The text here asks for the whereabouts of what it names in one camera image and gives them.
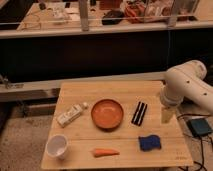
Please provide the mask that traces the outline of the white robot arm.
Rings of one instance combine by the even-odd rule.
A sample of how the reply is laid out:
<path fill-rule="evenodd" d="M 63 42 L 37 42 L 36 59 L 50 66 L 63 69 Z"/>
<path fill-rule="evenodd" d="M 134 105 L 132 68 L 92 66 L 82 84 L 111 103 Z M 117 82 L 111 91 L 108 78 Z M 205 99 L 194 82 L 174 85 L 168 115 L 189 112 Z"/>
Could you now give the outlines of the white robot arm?
<path fill-rule="evenodd" d="M 173 66 L 164 73 L 165 86 L 159 93 L 162 123 L 170 122 L 185 98 L 213 115 L 213 86 L 203 81 L 206 74 L 206 66 L 199 60 Z"/>

